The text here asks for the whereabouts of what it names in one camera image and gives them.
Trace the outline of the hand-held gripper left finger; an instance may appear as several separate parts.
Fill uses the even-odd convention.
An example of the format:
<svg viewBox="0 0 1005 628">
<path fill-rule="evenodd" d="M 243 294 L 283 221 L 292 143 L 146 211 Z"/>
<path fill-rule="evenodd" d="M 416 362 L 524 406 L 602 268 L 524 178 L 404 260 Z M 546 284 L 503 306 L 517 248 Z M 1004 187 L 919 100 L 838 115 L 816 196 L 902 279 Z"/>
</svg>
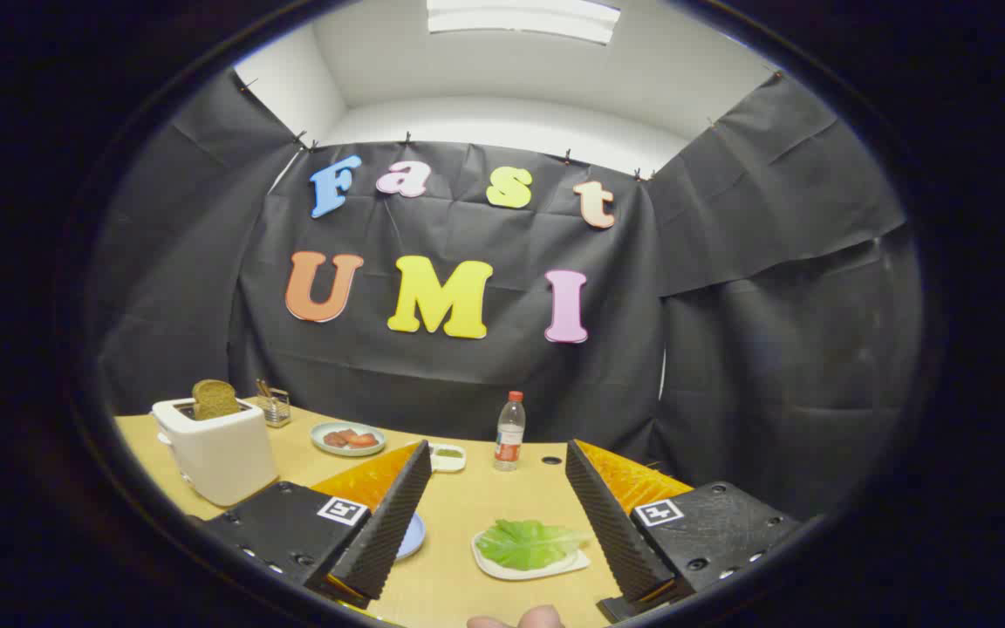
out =
<svg viewBox="0 0 1005 628">
<path fill-rule="evenodd" d="M 434 473 L 430 454 L 416 441 L 310 488 L 275 482 L 201 529 L 273 577 L 364 609 L 386 587 Z"/>
</svg>

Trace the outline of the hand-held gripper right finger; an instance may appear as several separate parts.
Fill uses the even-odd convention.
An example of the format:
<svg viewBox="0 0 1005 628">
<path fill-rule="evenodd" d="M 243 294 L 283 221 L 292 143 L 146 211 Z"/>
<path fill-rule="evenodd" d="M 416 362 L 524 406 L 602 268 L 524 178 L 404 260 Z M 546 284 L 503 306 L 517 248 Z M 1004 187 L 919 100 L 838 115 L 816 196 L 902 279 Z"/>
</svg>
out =
<svg viewBox="0 0 1005 628">
<path fill-rule="evenodd" d="M 619 588 L 598 603 L 611 623 L 699 595 L 802 526 L 731 482 L 691 488 L 578 439 L 567 444 L 564 473 Z"/>
</svg>

